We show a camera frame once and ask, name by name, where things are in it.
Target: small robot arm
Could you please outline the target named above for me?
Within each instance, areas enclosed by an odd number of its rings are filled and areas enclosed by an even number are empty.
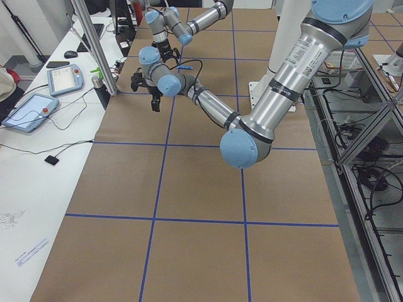
[[[233,1],[218,0],[212,9],[186,25],[180,23],[175,9],[166,9],[164,13],[149,11],[152,18],[146,14],[146,19],[157,48],[143,48],[139,60],[149,91],[165,96],[184,94],[227,130],[220,142],[222,157],[229,165],[243,169],[268,156],[275,128],[299,100],[327,56],[368,41],[373,0],[312,0],[312,9],[301,24],[300,38],[246,116],[227,106],[194,77],[169,70],[163,57],[169,45],[166,26],[187,45],[194,34],[226,17],[232,4]]]

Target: sticker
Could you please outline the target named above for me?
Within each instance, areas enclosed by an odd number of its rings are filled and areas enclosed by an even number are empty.
[[[6,229],[14,228],[24,213],[25,211],[20,211],[19,213],[0,214],[0,224]]]
[[[128,43],[126,41],[120,42],[120,46],[122,48],[126,48],[126,47],[128,47]]]
[[[47,240],[46,238],[43,239],[40,243],[38,243],[33,249],[31,249],[29,252],[25,252],[23,253],[21,256],[19,256],[15,262],[17,263],[17,265],[19,267],[23,266],[24,264],[26,264],[28,262],[28,260],[30,260],[37,252],[39,252],[40,250],[42,250],[46,244],[49,243],[49,240]]]
[[[299,74],[310,79],[328,55],[329,53],[320,46],[299,39],[291,49],[285,62],[295,68]]]

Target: white table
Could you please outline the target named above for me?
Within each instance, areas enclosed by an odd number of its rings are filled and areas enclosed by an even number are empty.
[[[104,23],[111,18],[93,18],[93,23]],[[74,26],[82,34],[81,25]],[[71,31],[66,34],[50,60],[66,60],[66,50],[76,50],[79,39]],[[122,58],[113,33],[105,32],[101,39],[107,61],[113,66]],[[79,53],[70,63],[77,64],[84,76],[82,90],[59,97],[59,108],[73,103],[92,88],[90,70],[97,68],[88,53]],[[46,68],[43,68],[31,86],[47,84]],[[49,94],[48,88],[37,90]],[[94,138],[104,109],[94,91],[85,96],[87,108],[65,131],[60,131],[50,121],[29,135],[10,130],[0,130],[0,143],[33,152],[57,147],[64,143]],[[54,115],[52,119],[60,127],[67,126],[85,106],[84,101],[71,104]],[[61,149],[40,155],[29,155],[0,147],[0,302],[29,301],[42,273],[57,231],[74,192],[91,144],[76,145],[59,156],[59,163],[52,166],[44,161],[48,155],[56,155]],[[31,251],[31,257],[22,266],[17,259]]]

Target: keyboard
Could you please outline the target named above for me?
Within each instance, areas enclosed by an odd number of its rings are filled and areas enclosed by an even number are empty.
[[[96,23],[96,24],[93,24],[93,25],[94,25],[94,28],[95,28],[96,35],[98,36],[98,39],[101,38],[101,34],[102,34],[102,31],[103,31],[103,28],[104,28],[104,24]],[[91,46],[89,46],[89,42],[88,42],[86,34],[83,34],[81,38],[85,42],[85,44],[88,46],[88,48],[91,49]],[[80,43],[80,45],[78,45],[77,52],[88,52],[88,50],[84,46],[84,44]]]

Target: black connector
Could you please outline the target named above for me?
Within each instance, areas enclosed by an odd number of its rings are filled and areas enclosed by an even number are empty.
[[[49,156],[45,159],[45,161],[48,162],[48,163],[51,164],[51,165],[55,165],[55,164],[57,164],[57,163],[59,162],[59,159],[56,158],[56,157],[54,157],[54,156],[49,155]]]

